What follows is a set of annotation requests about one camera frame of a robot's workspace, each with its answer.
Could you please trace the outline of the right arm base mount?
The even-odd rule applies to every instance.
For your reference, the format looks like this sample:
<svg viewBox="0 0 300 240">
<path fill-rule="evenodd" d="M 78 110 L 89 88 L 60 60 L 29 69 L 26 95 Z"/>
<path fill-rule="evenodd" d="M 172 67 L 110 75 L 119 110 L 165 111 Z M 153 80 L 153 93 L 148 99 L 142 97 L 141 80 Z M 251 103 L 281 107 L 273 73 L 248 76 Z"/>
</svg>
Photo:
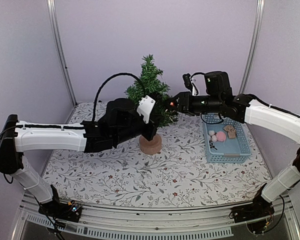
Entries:
<svg viewBox="0 0 300 240">
<path fill-rule="evenodd" d="M 273 221 L 275 210 L 273 205 L 250 203 L 231 208 L 228 217 L 235 223 L 245 222 L 247 229 L 254 235 L 264 234 Z"/>
</svg>

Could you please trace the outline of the light blue plastic basket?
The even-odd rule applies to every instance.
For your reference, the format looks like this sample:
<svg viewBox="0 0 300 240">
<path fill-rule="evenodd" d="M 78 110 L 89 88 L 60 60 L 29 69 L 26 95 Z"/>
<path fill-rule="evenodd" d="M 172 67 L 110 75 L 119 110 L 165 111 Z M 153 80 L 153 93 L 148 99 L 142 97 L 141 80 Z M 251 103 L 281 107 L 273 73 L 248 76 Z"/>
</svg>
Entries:
<svg viewBox="0 0 300 240">
<path fill-rule="evenodd" d="M 206 159 L 209 163 L 242 164 L 252 155 L 243 124 L 228 117 L 221 119 L 216 113 L 202 114 L 203 135 L 206 148 Z M 232 125 L 236 129 L 236 138 L 229 139 L 223 127 Z M 208 131 L 215 133 L 222 131 L 226 134 L 226 141 L 215 143 L 217 149 L 210 148 Z"/>
</svg>

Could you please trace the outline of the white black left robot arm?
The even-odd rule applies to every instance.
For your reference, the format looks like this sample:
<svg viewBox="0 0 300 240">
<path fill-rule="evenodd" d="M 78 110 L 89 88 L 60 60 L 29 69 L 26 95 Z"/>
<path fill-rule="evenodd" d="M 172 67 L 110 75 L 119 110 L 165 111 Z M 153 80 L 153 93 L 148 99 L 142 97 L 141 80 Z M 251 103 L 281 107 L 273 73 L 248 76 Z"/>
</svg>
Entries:
<svg viewBox="0 0 300 240">
<path fill-rule="evenodd" d="M 32 150 L 71 150 L 99 153 L 139 135 L 151 141 L 159 121 L 153 114 L 157 102 L 146 96 L 135 105 L 130 99 L 118 98 L 106 105 L 99 120 L 73 124 L 38 124 L 8 116 L 0 133 L 0 173 L 10 175 L 29 191 L 41 207 L 53 217 L 71 208 L 59 200 L 58 192 L 29 165 L 24 152 Z"/>
</svg>

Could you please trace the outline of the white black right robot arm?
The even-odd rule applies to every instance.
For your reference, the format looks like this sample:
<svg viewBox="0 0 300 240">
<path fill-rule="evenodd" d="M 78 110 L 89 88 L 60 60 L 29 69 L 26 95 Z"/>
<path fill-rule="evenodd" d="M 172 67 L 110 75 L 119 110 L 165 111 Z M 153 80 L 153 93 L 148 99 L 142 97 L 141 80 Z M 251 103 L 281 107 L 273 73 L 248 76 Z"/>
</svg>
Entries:
<svg viewBox="0 0 300 240">
<path fill-rule="evenodd" d="M 281 134 L 300 146 L 300 115 L 265 103 L 253 94 L 234 96 L 229 76 L 224 71 L 204 74 L 206 95 L 193 95 L 192 75 L 182 76 L 188 91 L 180 92 L 165 100 L 168 111 L 177 111 L 189 116 L 216 113 L 239 123 L 259 126 Z M 252 203 L 234 207 L 230 216 L 236 222 L 272 215 L 272 202 L 300 181 L 300 147 L 296 157 L 271 181 L 265 183 L 254 196 Z"/>
</svg>

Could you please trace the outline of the small green christmas tree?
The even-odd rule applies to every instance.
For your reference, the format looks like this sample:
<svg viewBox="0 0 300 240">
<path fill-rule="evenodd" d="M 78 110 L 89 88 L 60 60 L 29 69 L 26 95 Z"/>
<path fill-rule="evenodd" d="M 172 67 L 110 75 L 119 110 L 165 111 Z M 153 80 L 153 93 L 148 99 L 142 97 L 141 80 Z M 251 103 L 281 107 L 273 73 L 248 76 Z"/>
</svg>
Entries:
<svg viewBox="0 0 300 240">
<path fill-rule="evenodd" d="M 165 101 L 171 97 L 171 88 L 162 80 L 164 70 L 156 65 L 153 54 L 142 57 L 140 69 L 139 76 L 133 73 L 123 74 L 133 79 L 125 94 L 136 105 L 141 119 L 149 127 L 139 137 L 139 148 L 146 155 L 155 155 L 161 151 L 163 144 L 157 130 L 176 123 L 178 113 L 168 110 L 165 105 Z"/>
</svg>

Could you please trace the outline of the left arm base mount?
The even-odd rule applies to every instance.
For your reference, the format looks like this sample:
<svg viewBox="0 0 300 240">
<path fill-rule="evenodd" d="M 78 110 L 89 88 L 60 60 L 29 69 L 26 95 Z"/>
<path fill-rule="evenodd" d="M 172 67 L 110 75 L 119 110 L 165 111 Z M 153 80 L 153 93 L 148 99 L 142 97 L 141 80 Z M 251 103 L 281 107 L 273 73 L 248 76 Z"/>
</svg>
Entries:
<svg viewBox="0 0 300 240">
<path fill-rule="evenodd" d="M 74 201 L 62 203 L 52 200 L 48 203 L 39 203 L 38 211 L 54 219 L 78 223 L 82 214 L 82 205 Z"/>
</svg>

